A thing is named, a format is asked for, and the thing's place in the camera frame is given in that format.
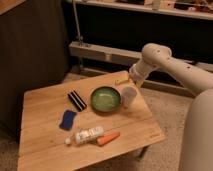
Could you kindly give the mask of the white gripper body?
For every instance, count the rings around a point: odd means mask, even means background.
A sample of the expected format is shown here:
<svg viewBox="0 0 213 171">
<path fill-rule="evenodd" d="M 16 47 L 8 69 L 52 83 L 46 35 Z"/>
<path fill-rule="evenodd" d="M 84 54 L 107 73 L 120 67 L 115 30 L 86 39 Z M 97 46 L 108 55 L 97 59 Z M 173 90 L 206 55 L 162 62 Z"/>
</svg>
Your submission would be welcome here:
<svg viewBox="0 0 213 171">
<path fill-rule="evenodd" d="M 121 91 L 123 106 L 128 108 L 137 96 L 137 91 L 133 87 L 124 87 Z"/>
</svg>

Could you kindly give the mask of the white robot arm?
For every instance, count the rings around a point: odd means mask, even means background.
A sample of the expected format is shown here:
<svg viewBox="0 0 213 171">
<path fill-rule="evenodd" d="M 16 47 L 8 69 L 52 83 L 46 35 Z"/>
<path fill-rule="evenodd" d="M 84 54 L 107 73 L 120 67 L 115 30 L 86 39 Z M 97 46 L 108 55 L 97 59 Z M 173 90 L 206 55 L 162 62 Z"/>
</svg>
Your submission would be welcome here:
<svg viewBox="0 0 213 171">
<path fill-rule="evenodd" d="M 163 69 L 194 96 L 185 120 L 178 171 L 213 171 L 213 73 L 172 56 L 169 47 L 148 43 L 129 77 L 142 85 L 149 74 Z"/>
</svg>

